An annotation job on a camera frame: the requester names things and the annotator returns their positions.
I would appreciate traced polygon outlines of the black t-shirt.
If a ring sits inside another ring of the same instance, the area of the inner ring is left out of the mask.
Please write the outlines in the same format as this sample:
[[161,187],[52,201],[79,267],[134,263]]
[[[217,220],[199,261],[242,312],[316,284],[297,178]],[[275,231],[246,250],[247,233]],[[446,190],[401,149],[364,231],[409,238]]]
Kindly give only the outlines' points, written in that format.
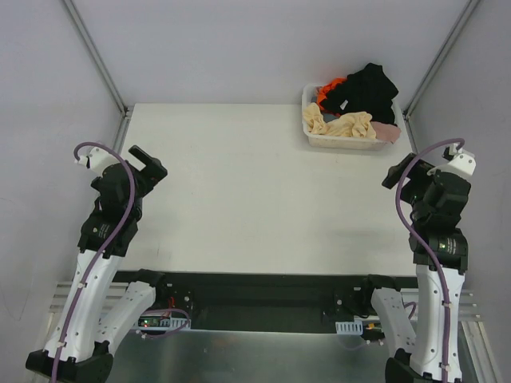
[[398,88],[384,73],[383,67],[368,63],[332,89],[320,109],[336,116],[367,112],[372,116],[372,121],[395,124],[393,101],[397,95]]

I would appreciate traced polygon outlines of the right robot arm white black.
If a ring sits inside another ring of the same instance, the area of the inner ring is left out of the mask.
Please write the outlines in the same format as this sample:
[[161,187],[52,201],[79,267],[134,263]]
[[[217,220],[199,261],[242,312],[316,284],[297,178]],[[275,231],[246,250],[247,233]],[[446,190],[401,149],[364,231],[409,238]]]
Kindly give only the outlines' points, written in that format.
[[418,280],[417,323],[413,325],[394,278],[370,275],[359,305],[378,315],[386,339],[387,382],[460,382],[458,319],[468,270],[468,242],[458,228],[469,199],[476,161],[447,148],[446,163],[434,166],[411,153],[391,167],[382,186],[395,189],[396,203],[411,206],[409,244]]

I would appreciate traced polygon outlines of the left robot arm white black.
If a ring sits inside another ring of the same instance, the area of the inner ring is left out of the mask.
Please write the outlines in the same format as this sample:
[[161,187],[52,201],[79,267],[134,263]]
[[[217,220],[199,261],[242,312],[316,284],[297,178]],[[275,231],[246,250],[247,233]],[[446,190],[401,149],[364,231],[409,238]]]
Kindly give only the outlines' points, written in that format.
[[142,200],[168,174],[156,157],[133,145],[129,153],[144,166],[136,169],[112,149],[92,142],[88,155],[76,155],[81,166],[96,173],[91,186],[98,196],[81,227],[79,254],[61,317],[40,350],[29,353],[26,368],[52,382],[105,382],[117,347],[147,310],[161,310],[168,290],[163,275],[140,270],[124,296],[101,316],[113,277],[142,218]]

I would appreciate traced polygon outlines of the pink t-shirt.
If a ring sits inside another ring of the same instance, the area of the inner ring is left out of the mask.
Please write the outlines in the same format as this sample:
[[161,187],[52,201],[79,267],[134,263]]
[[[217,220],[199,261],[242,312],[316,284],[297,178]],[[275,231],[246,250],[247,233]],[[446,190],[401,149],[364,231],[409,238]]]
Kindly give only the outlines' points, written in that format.
[[376,133],[376,138],[381,141],[394,144],[401,135],[401,129],[393,124],[383,124],[381,122],[372,121],[371,126]]

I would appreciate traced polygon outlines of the cream t-shirt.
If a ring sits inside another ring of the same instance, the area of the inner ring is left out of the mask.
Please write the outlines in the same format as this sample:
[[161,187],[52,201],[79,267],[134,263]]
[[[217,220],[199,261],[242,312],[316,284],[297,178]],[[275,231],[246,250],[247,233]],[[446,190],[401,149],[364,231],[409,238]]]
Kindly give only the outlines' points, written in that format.
[[307,131],[312,135],[339,136],[347,138],[376,139],[377,134],[371,125],[372,116],[367,112],[346,113],[326,122],[316,103],[303,110]]

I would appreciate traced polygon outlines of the white plastic basket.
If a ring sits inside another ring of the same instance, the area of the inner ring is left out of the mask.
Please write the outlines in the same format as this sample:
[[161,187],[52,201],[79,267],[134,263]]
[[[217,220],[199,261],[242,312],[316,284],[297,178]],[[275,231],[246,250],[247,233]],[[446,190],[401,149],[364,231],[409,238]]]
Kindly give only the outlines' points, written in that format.
[[[310,103],[315,101],[320,84],[306,84],[303,87],[301,96],[301,108],[304,111]],[[342,136],[327,136],[313,134],[308,127],[305,118],[302,118],[303,132],[306,135],[309,144],[314,148],[334,148],[355,151],[381,151],[385,147],[390,147],[391,142],[377,138],[354,138]]]

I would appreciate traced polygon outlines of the grey-blue t-shirt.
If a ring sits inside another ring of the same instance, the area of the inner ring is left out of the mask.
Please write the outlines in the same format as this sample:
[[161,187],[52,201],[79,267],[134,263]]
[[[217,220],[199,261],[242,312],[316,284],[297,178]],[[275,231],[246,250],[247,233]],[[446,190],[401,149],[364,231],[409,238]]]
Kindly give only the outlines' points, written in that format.
[[337,120],[339,117],[336,116],[336,115],[332,115],[332,114],[328,114],[328,113],[324,113],[323,114],[323,119],[326,123],[328,122],[331,122],[333,120]]

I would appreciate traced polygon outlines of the orange t-shirt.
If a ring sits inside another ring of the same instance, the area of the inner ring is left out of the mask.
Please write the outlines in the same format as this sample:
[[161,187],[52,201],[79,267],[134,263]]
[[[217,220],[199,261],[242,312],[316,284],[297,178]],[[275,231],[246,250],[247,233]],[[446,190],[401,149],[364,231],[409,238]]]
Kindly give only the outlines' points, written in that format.
[[323,87],[318,88],[317,90],[317,97],[316,97],[316,104],[321,107],[321,103],[327,98],[327,94],[332,90],[335,89],[337,85],[342,84],[346,81],[345,77],[337,77],[334,80],[332,80],[330,83],[324,85]]

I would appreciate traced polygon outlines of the aluminium front rail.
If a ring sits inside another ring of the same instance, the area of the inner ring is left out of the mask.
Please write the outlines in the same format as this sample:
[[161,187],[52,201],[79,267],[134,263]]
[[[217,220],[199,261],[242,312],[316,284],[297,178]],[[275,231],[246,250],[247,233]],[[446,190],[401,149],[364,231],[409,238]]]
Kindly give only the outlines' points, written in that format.
[[[53,300],[50,304],[49,312],[50,313],[61,313],[65,302],[67,300],[69,291],[71,287],[71,282],[60,282],[57,285],[55,293],[53,295]],[[115,304],[121,299],[127,290],[128,284],[126,282],[112,282],[105,298],[103,299],[101,313],[107,314]]]

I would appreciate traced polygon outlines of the left aluminium frame post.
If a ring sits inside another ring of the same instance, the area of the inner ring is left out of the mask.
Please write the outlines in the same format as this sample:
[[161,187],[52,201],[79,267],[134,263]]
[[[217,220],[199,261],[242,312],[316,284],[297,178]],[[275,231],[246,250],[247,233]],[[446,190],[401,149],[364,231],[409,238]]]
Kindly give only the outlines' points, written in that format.
[[97,45],[95,44],[95,41],[93,40],[93,37],[75,4],[75,1],[62,0],[61,4],[63,5],[66,13],[69,15],[73,27],[76,29],[87,54],[90,56],[96,71],[98,72],[100,79],[106,87],[110,97],[112,98],[113,103],[116,105],[118,112],[122,116],[126,116],[129,111],[129,107],[123,100],[123,97],[104,62],[101,53],[98,50]]

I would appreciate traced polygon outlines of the aluminium frame post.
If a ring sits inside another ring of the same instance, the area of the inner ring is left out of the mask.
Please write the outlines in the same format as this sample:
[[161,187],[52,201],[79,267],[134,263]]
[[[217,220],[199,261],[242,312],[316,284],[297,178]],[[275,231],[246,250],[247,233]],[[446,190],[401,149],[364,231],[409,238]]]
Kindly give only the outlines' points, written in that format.
[[75,4],[75,1],[62,0],[61,4],[63,5],[66,13],[69,15],[73,27],[76,29],[87,54],[90,56],[96,71],[98,72],[100,79],[106,87],[110,97],[112,98],[113,103],[116,105],[118,112],[122,116],[126,116],[129,111],[129,107],[123,100],[123,97],[104,62],[101,53],[98,50],[97,45],[95,44],[95,41],[93,40],[93,37]]
[[461,33],[465,29],[466,25],[480,4],[481,0],[469,0],[465,2],[461,13],[458,15],[455,23],[447,34],[446,39],[442,43],[439,51],[436,53],[425,75],[421,79],[421,82],[414,92],[414,95],[411,97],[410,102],[403,109],[403,116],[405,120],[409,120],[412,116],[414,110],[418,106],[419,101],[422,99],[423,94],[430,86],[430,83],[435,78],[438,70],[442,67],[452,48],[460,38]]

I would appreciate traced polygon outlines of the right aluminium frame post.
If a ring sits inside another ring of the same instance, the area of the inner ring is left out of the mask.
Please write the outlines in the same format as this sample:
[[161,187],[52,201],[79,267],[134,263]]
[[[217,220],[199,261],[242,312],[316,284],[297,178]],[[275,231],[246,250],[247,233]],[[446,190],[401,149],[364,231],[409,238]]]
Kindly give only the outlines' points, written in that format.
[[421,82],[414,92],[414,95],[411,97],[410,102],[403,109],[403,116],[405,120],[409,120],[412,116],[414,110],[418,106],[419,101],[422,99],[423,94],[430,86],[430,83],[435,78],[438,70],[442,67],[452,48],[460,38],[461,33],[465,29],[466,25],[480,4],[481,0],[469,0],[465,2],[461,13],[458,15],[455,23],[447,34],[446,39],[442,43],[439,51],[436,53],[425,75],[421,79]]

